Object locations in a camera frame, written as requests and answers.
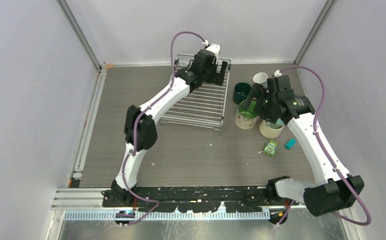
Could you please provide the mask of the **small blue grey cup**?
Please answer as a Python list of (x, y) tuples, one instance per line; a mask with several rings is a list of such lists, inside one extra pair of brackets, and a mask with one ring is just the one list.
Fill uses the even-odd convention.
[(267, 88), (267, 79), (268, 79), (268, 75), (264, 72), (259, 72), (259, 73), (256, 73), (252, 80), (254, 83), (256, 84), (260, 84), (262, 85), (264, 88)]

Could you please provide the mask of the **dark teal mug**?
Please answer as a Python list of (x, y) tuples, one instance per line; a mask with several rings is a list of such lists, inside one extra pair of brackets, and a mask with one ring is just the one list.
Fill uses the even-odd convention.
[(234, 86), (232, 99), (236, 104), (246, 100), (252, 86), (246, 82), (239, 82)]

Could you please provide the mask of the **cream mug front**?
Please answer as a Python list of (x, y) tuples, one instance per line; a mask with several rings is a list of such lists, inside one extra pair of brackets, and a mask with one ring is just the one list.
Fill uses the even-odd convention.
[(258, 114), (255, 112), (257, 102), (253, 100), (248, 108), (243, 107), (244, 102), (242, 101), (237, 107), (235, 124), (240, 129), (249, 130), (259, 119)]

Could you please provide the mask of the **cream mug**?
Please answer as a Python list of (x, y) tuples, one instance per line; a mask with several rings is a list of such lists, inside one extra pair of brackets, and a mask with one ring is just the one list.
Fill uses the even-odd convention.
[(283, 128), (279, 128), (279, 129), (272, 129), (272, 128), (269, 128), (268, 126), (266, 126), (266, 122), (265, 120), (263, 120), (260, 125), (259, 125), (259, 132), (265, 137), (265, 138), (268, 138), (268, 139), (275, 139), (277, 137), (280, 136)]
[(257, 102), (253, 100), (248, 108), (243, 107), (244, 102), (242, 101), (237, 107), (235, 124), (240, 129), (249, 130), (259, 119), (258, 114), (255, 112)]

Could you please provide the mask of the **cream mug back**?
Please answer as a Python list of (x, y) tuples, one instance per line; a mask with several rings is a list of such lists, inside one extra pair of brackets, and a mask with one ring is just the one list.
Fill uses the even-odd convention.
[(259, 132), (265, 137), (265, 138), (268, 138), (268, 139), (275, 139), (277, 137), (280, 136), (283, 128), (279, 128), (279, 129), (272, 129), (272, 128), (269, 128), (268, 126), (266, 126), (266, 122), (265, 120), (263, 120), (260, 125), (259, 125)]

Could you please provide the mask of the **small sage green cup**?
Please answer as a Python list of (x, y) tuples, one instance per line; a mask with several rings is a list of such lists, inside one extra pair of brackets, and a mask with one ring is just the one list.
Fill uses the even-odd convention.
[(279, 129), (283, 128), (284, 122), (281, 119), (278, 119), (275, 123), (273, 122), (266, 122), (266, 126), (268, 126), (271, 129)]

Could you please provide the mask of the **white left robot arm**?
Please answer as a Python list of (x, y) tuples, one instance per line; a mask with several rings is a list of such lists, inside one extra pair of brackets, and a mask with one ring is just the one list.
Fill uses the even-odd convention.
[(160, 118), (204, 83), (223, 84), (228, 62), (219, 60), (220, 49), (220, 45), (215, 43), (200, 49), (187, 66), (172, 68), (170, 82), (158, 94), (139, 107), (132, 105), (128, 108), (124, 126), (124, 159), (111, 188), (102, 193), (104, 203), (130, 206), (136, 197), (134, 188), (142, 160), (158, 139), (156, 124)]

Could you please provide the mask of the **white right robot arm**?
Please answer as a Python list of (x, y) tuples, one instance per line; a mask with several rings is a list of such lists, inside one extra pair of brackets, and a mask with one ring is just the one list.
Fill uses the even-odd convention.
[(245, 101), (253, 110), (270, 123), (279, 119), (294, 134), (311, 166), (314, 183), (293, 180), (282, 176), (270, 179), (266, 198), (272, 205), (285, 199), (305, 204), (309, 212), (318, 217), (351, 207), (363, 190), (361, 176), (351, 175), (334, 153), (323, 134), (310, 100), (297, 95), (291, 88), (289, 76), (268, 77), (257, 73), (252, 89)]

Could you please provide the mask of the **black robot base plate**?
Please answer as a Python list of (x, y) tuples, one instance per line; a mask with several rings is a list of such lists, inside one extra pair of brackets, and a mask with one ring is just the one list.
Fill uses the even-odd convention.
[(169, 186), (135, 187), (132, 191), (111, 187), (101, 192), (103, 207), (128, 207), (141, 212), (229, 213), (258, 212), (262, 207), (287, 207), (291, 200), (271, 197), (265, 186)]

